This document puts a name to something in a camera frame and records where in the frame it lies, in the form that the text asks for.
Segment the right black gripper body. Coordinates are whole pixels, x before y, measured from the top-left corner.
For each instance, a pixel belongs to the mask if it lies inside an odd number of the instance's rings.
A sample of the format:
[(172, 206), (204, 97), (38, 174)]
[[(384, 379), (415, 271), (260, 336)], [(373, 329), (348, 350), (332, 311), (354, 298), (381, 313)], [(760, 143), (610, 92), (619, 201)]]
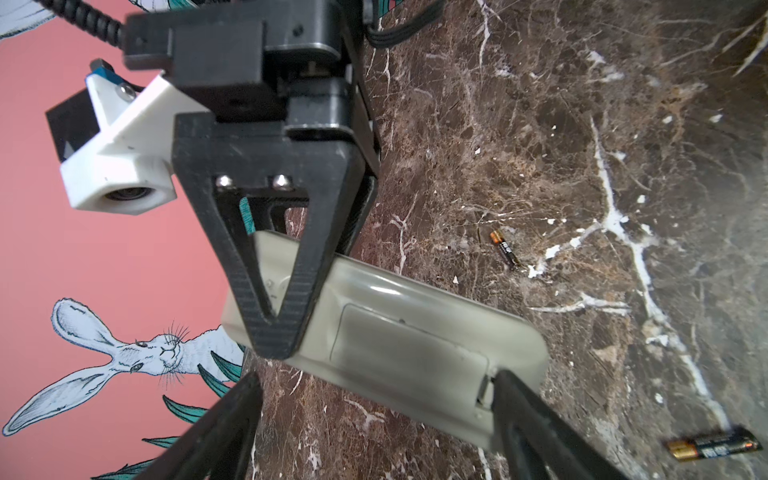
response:
[(162, 71), (204, 107), (212, 132), (176, 123), (182, 180), (299, 178), (325, 151), (349, 151), (368, 177), (380, 137), (360, 73), (368, 1), (235, 1), (130, 16), (125, 65)]

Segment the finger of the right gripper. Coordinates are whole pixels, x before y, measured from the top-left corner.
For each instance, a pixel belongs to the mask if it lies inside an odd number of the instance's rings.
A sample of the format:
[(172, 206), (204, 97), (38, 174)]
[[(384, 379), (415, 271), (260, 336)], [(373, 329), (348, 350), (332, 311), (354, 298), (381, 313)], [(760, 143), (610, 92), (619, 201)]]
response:
[(336, 252), (349, 255), (357, 238), (365, 225), (367, 217), (374, 206), (378, 191), (378, 179), (366, 175), (361, 182), (358, 193), (353, 201), (349, 216), (345, 222)]
[[(279, 122), (220, 123), (212, 113), (175, 118), (172, 166), (229, 282), (252, 349), (286, 360), (298, 350), (362, 179), (358, 146), (294, 140)], [(285, 233), (285, 213), (306, 224), (280, 306), (266, 290), (240, 205), (257, 231)]]

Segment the white AC remote control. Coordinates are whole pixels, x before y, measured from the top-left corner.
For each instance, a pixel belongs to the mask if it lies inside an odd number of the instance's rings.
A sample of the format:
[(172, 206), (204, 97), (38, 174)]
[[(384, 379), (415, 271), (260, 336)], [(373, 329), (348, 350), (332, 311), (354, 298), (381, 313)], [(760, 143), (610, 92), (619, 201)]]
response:
[(281, 310), (299, 242), (274, 231), (243, 234), (223, 258), (230, 293), (221, 323), (237, 343), (378, 402), (485, 450), (501, 447), (493, 379), (513, 372), (529, 388), (549, 352), (525, 319), (337, 255), (303, 329), (249, 322), (246, 297)]

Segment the black AAA battery far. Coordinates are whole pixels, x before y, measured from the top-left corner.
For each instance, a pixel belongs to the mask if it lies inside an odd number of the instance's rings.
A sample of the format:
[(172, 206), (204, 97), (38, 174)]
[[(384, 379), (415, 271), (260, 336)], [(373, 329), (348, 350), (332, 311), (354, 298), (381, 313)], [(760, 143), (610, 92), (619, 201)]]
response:
[(489, 237), (510, 269), (518, 270), (521, 267), (521, 262), (513, 252), (511, 244), (506, 240), (503, 233), (500, 230), (492, 230)]

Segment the black AAA battery near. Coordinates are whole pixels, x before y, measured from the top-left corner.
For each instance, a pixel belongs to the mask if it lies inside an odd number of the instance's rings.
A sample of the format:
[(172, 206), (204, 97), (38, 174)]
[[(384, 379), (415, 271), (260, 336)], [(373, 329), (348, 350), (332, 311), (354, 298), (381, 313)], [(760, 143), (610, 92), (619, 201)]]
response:
[(668, 441), (665, 448), (674, 459), (686, 462), (758, 452), (763, 445), (751, 431), (739, 427), (728, 432)]

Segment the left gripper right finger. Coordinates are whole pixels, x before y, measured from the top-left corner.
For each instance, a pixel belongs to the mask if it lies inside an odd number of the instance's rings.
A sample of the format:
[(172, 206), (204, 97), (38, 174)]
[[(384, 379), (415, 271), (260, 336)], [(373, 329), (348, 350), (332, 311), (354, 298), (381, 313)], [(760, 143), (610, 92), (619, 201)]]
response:
[(493, 379), (494, 432), (515, 479), (623, 479), (519, 377), (509, 370)]

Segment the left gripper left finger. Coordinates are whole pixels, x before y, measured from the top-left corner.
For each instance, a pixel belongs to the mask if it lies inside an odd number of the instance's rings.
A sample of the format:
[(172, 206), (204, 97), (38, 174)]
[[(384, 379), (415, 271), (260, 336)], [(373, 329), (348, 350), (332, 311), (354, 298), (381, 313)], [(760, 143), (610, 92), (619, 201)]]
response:
[(262, 404), (259, 376), (249, 372), (137, 477), (245, 478)]

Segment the black aaa battery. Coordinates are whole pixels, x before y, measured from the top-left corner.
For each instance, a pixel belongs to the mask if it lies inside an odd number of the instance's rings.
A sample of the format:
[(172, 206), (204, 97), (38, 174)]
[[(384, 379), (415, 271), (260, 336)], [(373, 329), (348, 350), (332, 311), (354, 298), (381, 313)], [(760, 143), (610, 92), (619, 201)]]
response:
[(513, 252), (511, 244), (506, 240), (503, 233), (500, 230), (492, 230), (489, 237), (510, 269), (518, 270), (521, 267), (521, 262)]
[(674, 459), (686, 462), (758, 452), (763, 445), (751, 431), (739, 427), (728, 432), (668, 441), (665, 448)]

